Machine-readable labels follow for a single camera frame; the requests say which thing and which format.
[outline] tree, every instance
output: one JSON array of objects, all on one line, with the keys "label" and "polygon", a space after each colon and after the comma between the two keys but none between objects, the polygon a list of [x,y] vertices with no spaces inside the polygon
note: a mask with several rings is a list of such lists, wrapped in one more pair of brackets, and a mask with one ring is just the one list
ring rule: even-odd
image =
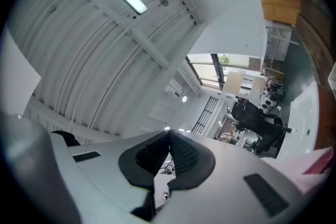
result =
[{"label": "tree", "polygon": [[229,56],[227,54],[218,55],[220,63],[230,63]]}]

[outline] wall-mounted air conditioner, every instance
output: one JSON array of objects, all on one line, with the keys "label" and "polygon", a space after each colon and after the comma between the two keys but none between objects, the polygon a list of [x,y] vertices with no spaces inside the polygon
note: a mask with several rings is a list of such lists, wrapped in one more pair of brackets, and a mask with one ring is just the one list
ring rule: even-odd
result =
[{"label": "wall-mounted air conditioner", "polygon": [[182,95],[182,86],[175,79],[172,79],[165,88],[165,92],[180,98]]}]

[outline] black chair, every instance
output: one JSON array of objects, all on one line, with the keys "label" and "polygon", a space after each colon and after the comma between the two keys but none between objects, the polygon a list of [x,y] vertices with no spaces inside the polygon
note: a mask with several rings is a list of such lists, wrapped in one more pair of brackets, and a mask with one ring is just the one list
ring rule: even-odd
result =
[{"label": "black chair", "polygon": [[284,133],[291,132],[291,129],[281,124],[272,124],[265,121],[265,118],[278,118],[276,115],[266,115],[260,111],[255,105],[249,101],[244,103],[235,103],[232,108],[232,116],[239,121],[239,127],[249,129],[262,137],[262,140],[257,145],[257,153],[269,151],[277,139],[283,137]]}]

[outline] black slot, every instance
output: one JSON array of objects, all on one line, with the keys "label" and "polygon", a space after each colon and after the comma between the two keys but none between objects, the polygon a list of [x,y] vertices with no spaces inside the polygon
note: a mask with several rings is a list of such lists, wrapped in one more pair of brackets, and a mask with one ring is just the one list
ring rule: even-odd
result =
[{"label": "black slot", "polygon": [[258,174],[244,177],[262,207],[270,217],[279,214],[289,204]]},{"label": "black slot", "polygon": [[97,151],[92,151],[88,153],[83,153],[79,155],[72,156],[76,163],[86,161],[87,159],[93,159],[99,157],[100,154]]}]

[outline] pink object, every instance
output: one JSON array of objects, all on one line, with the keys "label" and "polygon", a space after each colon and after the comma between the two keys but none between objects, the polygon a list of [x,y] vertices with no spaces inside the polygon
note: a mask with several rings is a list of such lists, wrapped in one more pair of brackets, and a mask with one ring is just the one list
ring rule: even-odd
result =
[{"label": "pink object", "polygon": [[261,158],[268,165],[284,174],[302,193],[322,183],[327,174],[323,173],[333,156],[331,147],[310,153],[289,157],[285,160]]}]

